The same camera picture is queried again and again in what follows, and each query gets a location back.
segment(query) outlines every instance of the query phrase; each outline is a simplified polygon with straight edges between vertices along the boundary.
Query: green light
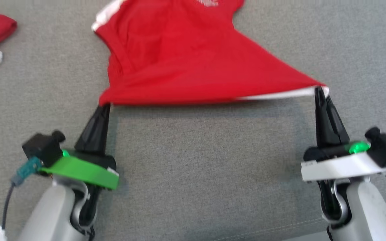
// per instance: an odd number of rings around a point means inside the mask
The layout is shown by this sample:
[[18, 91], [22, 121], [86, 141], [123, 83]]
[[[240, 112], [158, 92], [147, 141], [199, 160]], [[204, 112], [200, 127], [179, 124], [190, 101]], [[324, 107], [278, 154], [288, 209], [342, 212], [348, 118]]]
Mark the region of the green light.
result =
[[365, 152], [370, 149], [370, 146], [366, 142], [356, 142], [349, 147], [349, 154]]
[[62, 150], [62, 155], [63, 155], [64, 157], [69, 157], [69, 153], [68, 153], [67, 150]]

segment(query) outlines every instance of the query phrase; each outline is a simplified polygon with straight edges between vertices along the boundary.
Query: teal connector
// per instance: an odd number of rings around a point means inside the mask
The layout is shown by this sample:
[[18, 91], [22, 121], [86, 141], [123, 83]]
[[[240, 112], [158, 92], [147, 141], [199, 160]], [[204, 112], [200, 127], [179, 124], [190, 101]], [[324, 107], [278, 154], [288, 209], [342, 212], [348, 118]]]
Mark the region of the teal connector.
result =
[[20, 186], [27, 177], [36, 173], [41, 166], [41, 160], [38, 157], [31, 157], [23, 166], [17, 169], [16, 174], [11, 178], [11, 182], [14, 186]]

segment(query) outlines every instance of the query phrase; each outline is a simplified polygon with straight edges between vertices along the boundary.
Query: gray fabric surface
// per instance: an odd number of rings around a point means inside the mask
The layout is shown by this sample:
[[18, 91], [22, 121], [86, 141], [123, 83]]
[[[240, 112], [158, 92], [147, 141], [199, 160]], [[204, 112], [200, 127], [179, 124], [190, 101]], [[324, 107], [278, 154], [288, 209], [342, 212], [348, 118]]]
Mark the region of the gray fabric surface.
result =
[[[0, 44], [0, 218], [9, 177], [35, 132], [72, 147], [107, 85], [109, 51], [90, 30], [106, 0], [0, 0], [18, 30]], [[352, 139], [386, 131], [386, 1], [246, 0], [241, 32], [328, 84]], [[104, 192], [98, 241], [276, 241], [323, 231], [319, 191], [300, 161], [315, 142], [314, 100], [118, 107], [108, 152], [122, 174]], [[372, 178], [386, 200], [386, 180]], [[50, 180], [16, 189], [15, 240]]]

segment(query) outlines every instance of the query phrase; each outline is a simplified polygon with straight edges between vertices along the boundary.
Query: white logo on red shirt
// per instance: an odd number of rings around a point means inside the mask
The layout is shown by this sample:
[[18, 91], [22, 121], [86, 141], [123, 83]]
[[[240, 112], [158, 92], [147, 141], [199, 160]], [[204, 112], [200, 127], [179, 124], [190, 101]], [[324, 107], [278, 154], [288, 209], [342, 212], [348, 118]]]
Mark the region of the white logo on red shirt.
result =
[[202, 3], [205, 7], [216, 7], [218, 6], [218, 0], [197, 0]]

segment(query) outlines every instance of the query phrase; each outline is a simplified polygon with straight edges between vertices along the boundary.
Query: green strap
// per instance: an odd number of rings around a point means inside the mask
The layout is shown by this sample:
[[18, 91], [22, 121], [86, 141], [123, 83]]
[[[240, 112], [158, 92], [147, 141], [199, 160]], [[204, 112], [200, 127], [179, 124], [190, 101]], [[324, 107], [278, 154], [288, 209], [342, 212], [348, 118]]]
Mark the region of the green strap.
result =
[[117, 174], [98, 165], [71, 156], [61, 157], [53, 166], [49, 168], [43, 167], [40, 171], [81, 180], [111, 190], [117, 188], [119, 180]]

